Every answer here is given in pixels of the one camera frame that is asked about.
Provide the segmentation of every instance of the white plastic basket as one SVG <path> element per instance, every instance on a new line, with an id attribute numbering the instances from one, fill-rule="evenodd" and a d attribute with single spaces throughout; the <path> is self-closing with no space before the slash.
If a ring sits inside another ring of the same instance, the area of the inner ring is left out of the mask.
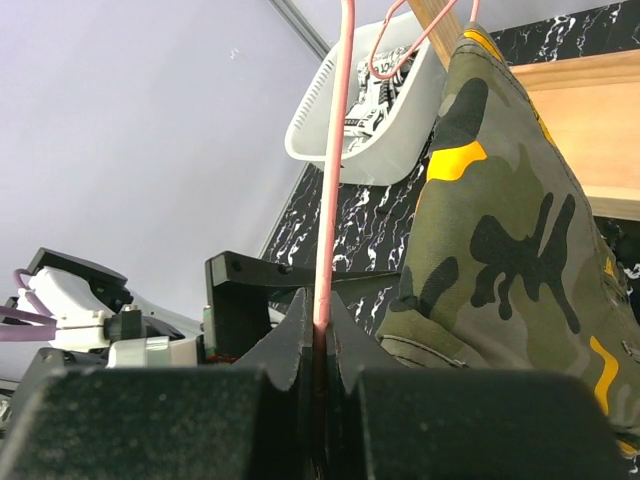
<path id="1" fill-rule="evenodd" d="M 357 65 L 373 48 L 382 22 L 356 29 L 348 105 L 358 96 Z M 422 28 L 413 13 L 394 17 L 378 52 L 413 44 Z M 295 160 L 324 169 L 327 131 L 335 79 L 337 46 L 318 69 L 285 136 L 285 148 Z M 413 169 L 441 104 L 446 72 L 428 40 L 422 44 L 389 117 L 363 146 L 342 155 L 340 181 L 360 185 L 392 185 Z"/>

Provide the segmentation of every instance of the wooden rack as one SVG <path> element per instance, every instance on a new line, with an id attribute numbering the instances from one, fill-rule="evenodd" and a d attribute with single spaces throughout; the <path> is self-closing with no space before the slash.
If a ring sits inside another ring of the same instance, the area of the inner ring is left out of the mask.
<path id="1" fill-rule="evenodd" d="M 409 0 L 427 27 L 445 0 Z M 445 68 L 462 26 L 453 11 L 429 40 Z M 513 67 L 591 202 L 640 221 L 640 50 Z"/>

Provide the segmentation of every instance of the camouflage fabric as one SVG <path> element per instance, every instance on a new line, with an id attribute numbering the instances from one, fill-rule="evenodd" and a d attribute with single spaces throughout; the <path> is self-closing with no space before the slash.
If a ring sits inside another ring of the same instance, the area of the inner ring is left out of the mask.
<path id="1" fill-rule="evenodd" d="M 587 198 L 490 36 L 450 64 L 398 298 L 377 332 L 408 366 L 581 378 L 640 447 L 640 326 Z"/>

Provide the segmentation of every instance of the black marble surface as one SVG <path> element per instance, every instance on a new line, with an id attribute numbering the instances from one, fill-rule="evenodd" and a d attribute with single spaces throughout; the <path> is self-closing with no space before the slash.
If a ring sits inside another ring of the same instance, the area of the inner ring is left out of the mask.
<path id="1" fill-rule="evenodd" d="M 640 0 L 628 0 L 492 34 L 507 62 L 522 65 L 640 48 Z M 402 182 L 390 187 L 341 185 L 338 199 L 335 270 L 397 270 L 402 266 L 413 212 L 425 182 L 422 155 Z M 265 252 L 287 265 L 315 265 L 322 172 L 312 166 Z M 374 332 L 395 288 L 349 305 L 356 321 Z M 276 306 L 284 312 L 284 307 Z"/>

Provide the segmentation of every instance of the gray wall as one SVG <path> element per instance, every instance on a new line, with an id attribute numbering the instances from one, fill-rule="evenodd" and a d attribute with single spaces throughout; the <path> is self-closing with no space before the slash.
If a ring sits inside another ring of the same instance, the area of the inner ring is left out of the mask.
<path id="1" fill-rule="evenodd" d="M 266 0 L 0 0 L 0 32 L 0 302 L 47 246 L 197 318 L 205 259 L 259 254 L 301 172 L 317 58 Z"/>
<path id="2" fill-rule="evenodd" d="M 339 0 L 293 0 L 307 20 L 330 45 L 340 34 Z M 392 0 L 356 0 L 356 24 L 382 20 Z M 517 27 L 558 15 L 617 3 L 609 0 L 480 0 L 478 20 L 490 31 Z M 471 14 L 471 0 L 458 0 L 454 7 L 462 23 Z M 405 5 L 398 12 L 408 11 Z"/>

